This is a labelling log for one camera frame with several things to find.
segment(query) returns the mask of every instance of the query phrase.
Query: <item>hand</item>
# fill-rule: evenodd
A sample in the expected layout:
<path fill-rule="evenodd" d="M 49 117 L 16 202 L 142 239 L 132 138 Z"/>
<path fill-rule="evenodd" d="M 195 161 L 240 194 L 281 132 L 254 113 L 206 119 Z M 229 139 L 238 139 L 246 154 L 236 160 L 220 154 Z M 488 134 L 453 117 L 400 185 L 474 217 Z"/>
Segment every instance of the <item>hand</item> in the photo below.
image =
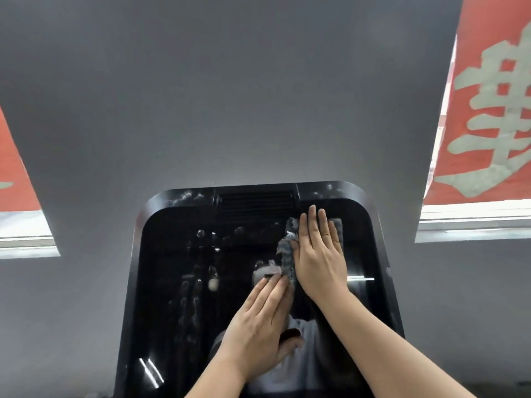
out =
<path fill-rule="evenodd" d="M 318 306 L 331 293 L 348 290 L 347 263 L 339 235 L 334 223 L 327 221 L 324 210 L 319 210 L 319 227 L 316 208 L 312 205 L 308 215 L 301 215 L 298 242 L 291 242 L 297 279 Z"/>
<path fill-rule="evenodd" d="M 225 331 L 214 360 L 235 366 L 245 382 L 260 376 L 302 346 L 293 337 L 279 346 L 280 334 L 293 300 L 287 276 L 258 282 Z"/>

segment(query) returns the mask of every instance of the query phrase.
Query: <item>vent grille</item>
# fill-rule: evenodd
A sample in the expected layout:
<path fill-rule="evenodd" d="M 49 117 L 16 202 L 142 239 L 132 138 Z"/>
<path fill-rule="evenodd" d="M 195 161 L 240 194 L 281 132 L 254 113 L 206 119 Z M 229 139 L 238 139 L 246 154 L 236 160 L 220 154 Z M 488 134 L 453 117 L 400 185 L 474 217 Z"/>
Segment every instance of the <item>vent grille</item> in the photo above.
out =
<path fill-rule="evenodd" d="M 286 218 L 293 213 L 292 192 L 235 193 L 220 195 L 218 218 L 222 220 L 252 220 Z"/>

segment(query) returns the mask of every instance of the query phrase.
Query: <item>glossy black surface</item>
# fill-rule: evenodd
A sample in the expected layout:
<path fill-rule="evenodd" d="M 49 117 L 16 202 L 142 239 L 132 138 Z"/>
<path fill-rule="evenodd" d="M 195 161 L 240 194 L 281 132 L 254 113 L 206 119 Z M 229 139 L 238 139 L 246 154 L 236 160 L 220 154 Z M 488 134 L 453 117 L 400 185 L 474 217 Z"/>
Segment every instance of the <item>glossy black surface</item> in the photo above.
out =
<path fill-rule="evenodd" d="M 242 205 L 242 198 L 249 204 Z M 115 397 L 184 396 L 204 369 L 214 339 L 249 294 L 256 261 L 278 260 L 286 220 L 314 203 L 330 218 L 342 218 L 351 291 L 403 335 L 378 216 L 356 186 L 170 190 L 152 198 L 137 222 Z M 315 374 L 322 387 L 304 394 L 372 396 L 300 286 L 291 315 L 316 320 L 327 351 Z"/>

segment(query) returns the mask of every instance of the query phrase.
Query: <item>gray rag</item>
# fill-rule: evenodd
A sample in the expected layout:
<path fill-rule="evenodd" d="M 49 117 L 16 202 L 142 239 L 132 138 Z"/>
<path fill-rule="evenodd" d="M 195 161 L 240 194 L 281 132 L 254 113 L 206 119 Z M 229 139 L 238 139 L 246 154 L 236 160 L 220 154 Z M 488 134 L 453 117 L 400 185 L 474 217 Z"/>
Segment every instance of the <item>gray rag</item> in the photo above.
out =
<path fill-rule="evenodd" d="M 335 225 L 335 228 L 337 229 L 337 234 L 339 236 L 339 243 L 341 244 L 341 248 L 344 250 L 343 247 L 343 223 L 340 218 L 333 218 L 330 219 Z M 289 276 L 289 280 L 293 284 L 293 286 L 296 286 L 297 284 L 297 275 L 295 274 L 295 261 L 293 261 L 293 250 L 291 249 L 291 244 L 289 243 L 291 240 L 297 239 L 298 234 L 298 227 L 299 222 L 296 218 L 289 218 L 286 222 L 286 235 L 284 236 L 284 239 L 281 239 L 278 242 L 277 246 L 277 254 L 282 254 L 281 258 L 281 267 L 282 267 L 282 273 Z"/>

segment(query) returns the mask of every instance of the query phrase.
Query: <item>left hand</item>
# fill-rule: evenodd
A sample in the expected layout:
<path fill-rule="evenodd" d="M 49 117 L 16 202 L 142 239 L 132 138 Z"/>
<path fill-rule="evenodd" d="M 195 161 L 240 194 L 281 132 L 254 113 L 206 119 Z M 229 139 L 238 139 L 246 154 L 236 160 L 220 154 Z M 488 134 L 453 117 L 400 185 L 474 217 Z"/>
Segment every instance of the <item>left hand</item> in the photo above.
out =
<path fill-rule="evenodd" d="M 293 286 L 286 276 L 258 282 L 230 322 L 213 361 L 234 366 L 245 382 L 281 363 L 304 343 L 293 337 L 279 346 L 292 298 Z"/>

